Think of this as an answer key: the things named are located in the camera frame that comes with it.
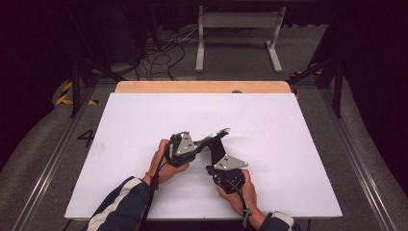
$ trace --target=wooden edge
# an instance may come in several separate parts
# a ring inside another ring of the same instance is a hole
[[[115,93],[291,93],[285,81],[122,81]]]

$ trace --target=hand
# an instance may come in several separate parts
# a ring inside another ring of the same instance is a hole
[[[153,176],[156,172],[156,168],[160,162],[160,159],[162,158],[163,153],[165,152],[166,145],[168,144],[168,140],[161,140],[159,144],[159,149],[156,151],[156,153],[153,156],[152,162],[150,164],[150,169],[148,171],[148,174],[150,176]],[[180,167],[173,167],[167,163],[166,157],[163,158],[162,161],[162,169],[159,172],[159,184],[163,184],[164,182],[168,181],[173,175],[179,172],[183,172],[187,169],[187,167],[190,166],[189,163],[184,164]],[[145,175],[143,177],[143,181],[146,182],[148,185],[151,183],[150,176]]]
[[[254,184],[252,184],[249,171],[243,169],[242,173],[243,176],[245,177],[245,184],[243,184],[242,186],[243,199],[245,200],[246,205],[248,206],[249,209],[257,208],[255,186]],[[217,186],[217,191],[219,196],[221,196],[223,199],[227,200],[231,204],[231,207],[237,214],[243,216],[242,201],[240,196],[236,192],[227,194],[220,186]]]
[[[252,214],[251,217],[249,217],[249,223],[256,230],[258,230],[261,227],[262,222],[264,222],[266,216],[258,208],[255,186],[254,184],[252,184],[249,171],[243,169],[242,173],[245,177],[245,184],[243,184],[241,188],[242,196],[247,208],[251,211]],[[217,186],[217,191],[219,196],[227,200],[231,204],[231,207],[234,209],[234,211],[242,217],[243,207],[240,196],[236,192],[227,194],[220,186]]]

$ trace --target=gray carpet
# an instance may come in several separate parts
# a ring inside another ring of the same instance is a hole
[[[255,30],[247,36],[231,31],[213,31],[206,37],[204,72],[196,73],[196,43],[185,43],[184,59],[171,69],[179,80],[286,80],[289,75],[304,69],[324,32],[324,27],[283,28],[276,45],[276,51],[283,67],[282,74],[276,74],[269,60],[264,41],[268,31]],[[169,51],[173,61],[182,56],[180,48]],[[168,65],[154,65],[155,72],[166,73]],[[135,72],[125,75],[136,79]],[[166,74],[153,75],[155,79],[168,79]],[[333,181],[333,189],[344,213],[342,218],[315,219],[312,230],[381,230],[361,183],[347,157],[342,137],[337,130],[330,109],[325,107],[319,90],[310,83],[313,77],[298,86],[299,105],[309,126],[328,176]],[[67,220],[64,212],[71,192],[78,179],[89,148],[87,141],[77,138],[88,129],[97,130],[109,93],[115,84],[101,78],[91,99],[99,100],[98,105],[87,105],[83,111],[57,171],[35,210],[27,230],[63,230]],[[56,96],[64,86],[56,90]],[[358,153],[367,165],[390,216],[399,230],[408,230],[408,199],[391,175],[381,156],[372,143],[362,122],[352,95],[344,83],[342,98],[344,122]],[[42,170],[63,135],[69,121],[71,106],[58,105],[55,110],[39,122],[20,143],[8,164],[0,173],[0,230],[12,230],[20,212],[28,200]],[[298,221],[306,229],[307,220]],[[67,230],[79,230],[84,223],[72,221]],[[151,224],[150,230],[178,228],[179,230],[232,230],[236,224],[219,226],[202,223],[189,226],[183,223]]]

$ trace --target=dark jacket sleeve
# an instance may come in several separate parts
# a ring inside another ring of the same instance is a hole
[[[268,213],[259,231],[302,231],[299,224],[293,218],[279,212]]]
[[[109,193],[82,230],[133,231],[140,223],[148,198],[148,185],[129,177]]]

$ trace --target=white tabletop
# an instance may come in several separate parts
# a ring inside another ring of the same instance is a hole
[[[265,213],[294,218],[342,215],[297,101],[291,93],[112,93],[67,207],[90,218],[124,179],[142,178],[160,139],[190,131],[194,141],[223,128],[228,155],[248,170]],[[207,149],[186,172],[162,184],[148,219],[239,218],[220,198]]]

